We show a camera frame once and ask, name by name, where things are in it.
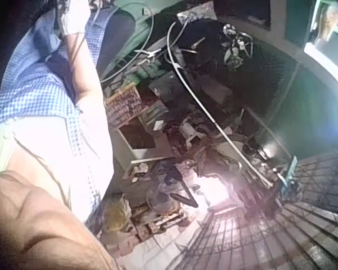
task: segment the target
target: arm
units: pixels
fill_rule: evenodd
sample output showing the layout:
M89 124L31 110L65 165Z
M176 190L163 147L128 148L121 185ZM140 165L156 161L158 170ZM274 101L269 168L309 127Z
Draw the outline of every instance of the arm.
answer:
M0 174L0 269L117 269L61 202L14 172Z
M77 91L77 101L88 97L102 103L103 91L85 35L83 33L71 34L67 35L65 40L73 72L73 84Z
M85 40L90 17L87 0L57 0L59 26L66 42L77 102L86 97L103 103L103 92Z

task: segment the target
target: green wall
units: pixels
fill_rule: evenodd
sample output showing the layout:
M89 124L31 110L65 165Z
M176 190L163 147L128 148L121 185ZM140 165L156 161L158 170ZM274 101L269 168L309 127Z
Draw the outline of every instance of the green wall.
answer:
M308 69L299 66L288 89L278 89L267 112L266 125L287 150L299 159L326 152L338 146L338 88L331 89ZM284 151L268 132L256 137L275 153L281 163Z
M302 48L312 21L315 0L287 0L286 39Z

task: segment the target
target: metal grate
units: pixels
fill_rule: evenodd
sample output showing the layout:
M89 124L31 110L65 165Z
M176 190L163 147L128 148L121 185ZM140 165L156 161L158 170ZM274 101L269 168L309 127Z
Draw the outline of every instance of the metal grate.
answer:
M338 150L300 165L296 177L304 185L303 201L338 214Z
M304 203L251 224L240 210L212 214L175 269L282 267L338 269L338 215Z

